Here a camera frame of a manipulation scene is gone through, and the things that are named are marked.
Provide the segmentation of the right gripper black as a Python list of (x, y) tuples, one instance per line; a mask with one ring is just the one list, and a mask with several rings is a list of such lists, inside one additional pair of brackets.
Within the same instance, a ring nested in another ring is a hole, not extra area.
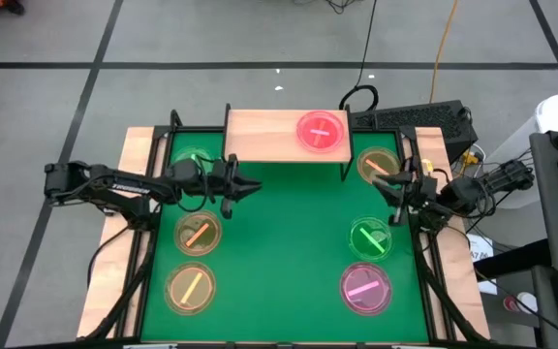
[[(409, 206), (420, 209), (427, 202), (436, 200), (438, 181), (423, 173), (421, 158), (418, 155), (406, 159), (403, 170), (398, 174), (374, 174), (371, 182), (380, 186), (379, 192), (387, 205), (395, 207), (395, 213), (390, 217), (392, 226), (404, 224), (404, 211)], [(398, 189), (390, 187), (394, 185), (398, 186)]]

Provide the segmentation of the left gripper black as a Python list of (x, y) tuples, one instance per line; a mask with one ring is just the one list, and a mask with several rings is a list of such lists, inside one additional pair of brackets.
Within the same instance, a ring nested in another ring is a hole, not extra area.
[(237, 157), (230, 154), (227, 160), (214, 160), (209, 175), (212, 193), (223, 197), (220, 210), (226, 219), (232, 218), (234, 203), (256, 193), (262, 185), (259, 180), (237, 174), (237, 168)]

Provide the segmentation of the green translucent plastic plate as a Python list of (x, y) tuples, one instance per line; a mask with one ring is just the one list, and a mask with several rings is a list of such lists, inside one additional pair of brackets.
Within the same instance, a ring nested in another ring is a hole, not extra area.
[(178, 162), (181, 160), (191, 159), (194, 160), (198, 165), (201, 165), (204, 170), (208, 173), (212, 169), (212, 164), (214, 160), (213, 154), (206, 148), (190, 145), (178, 149), (172, 159), (173, 162)]
[(359, 217), (348, 232), (348, 245), (360, 260), (384, 260), (393, 246), (390, 227), (386, 221), (376, 217)]

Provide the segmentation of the magenta translucent plastic plate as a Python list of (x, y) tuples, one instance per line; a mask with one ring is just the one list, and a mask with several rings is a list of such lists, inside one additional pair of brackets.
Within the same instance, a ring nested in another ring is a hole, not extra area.
[(392, 299), (392, 287), (387, 273), (371, 263), (349, 265), (339, 282), (342, 301), (354, 313), (376, 316), (383, 313)]

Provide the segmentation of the black perforated computer case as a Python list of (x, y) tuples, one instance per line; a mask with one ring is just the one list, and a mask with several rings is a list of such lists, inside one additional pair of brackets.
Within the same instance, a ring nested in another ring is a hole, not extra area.
[(438, 127), (441, 129), (451, 163), (479, 138), (472, 114), (460, 100), (414, 105), (376, 111), (360, 111), (351, 117), (355, 129), (382, 130), (401, 126)]

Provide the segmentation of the green table mat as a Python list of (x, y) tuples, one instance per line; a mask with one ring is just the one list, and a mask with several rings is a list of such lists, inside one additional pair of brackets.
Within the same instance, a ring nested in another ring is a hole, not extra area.
[(380, 262), (392, 289), (376, 316), (354, 313), (339, 292), (357, 261), (348, 243), (358, 219), (387, 221), (390, 210), (357, 170), (335, 164), (245, 163), (241, 172), (263, 187), (233, 208), (218, 246), (201, 261), (217, 291), (201, 313), (182, 316), (165, 298), (171, 273), (189, 262), (173, 231), (201, 198), (166, 206), (161, 218), (141, 337), (145, 341), (424, 342), (427, 329), (410, 232), (391, 231)]

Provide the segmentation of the white paper sheet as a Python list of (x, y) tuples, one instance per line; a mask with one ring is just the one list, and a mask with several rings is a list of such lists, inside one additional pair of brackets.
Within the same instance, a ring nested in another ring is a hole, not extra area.
[[(472, 234), (468, 234), (467, 237), (470, 241), (470, 253), (473, 263), (494, 256), (493, 242), (490, 238), (482, 238)], [(495, 283), (496, 280), (480, 281), (478, 283), (480, 292), (496, 296), (498, 291)]]

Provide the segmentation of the black cart base bar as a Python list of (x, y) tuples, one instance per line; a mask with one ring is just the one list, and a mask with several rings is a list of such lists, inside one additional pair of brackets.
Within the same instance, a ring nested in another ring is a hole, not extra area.
[(478, 281), (494, 279), (499, 276), (521, 272), (535, 266), (551, 266), (548, 240), (531, 242), (513, 250), (500, 253), (473, 263)]

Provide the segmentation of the wooden shelf with black frame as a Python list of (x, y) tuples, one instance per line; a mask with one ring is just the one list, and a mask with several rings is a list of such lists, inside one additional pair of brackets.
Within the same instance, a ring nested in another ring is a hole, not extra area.
[(222, 155), (241, 162), (337, 164), (345, 180), (353, 164), (349, 108), (238, 110), (226, 107)]

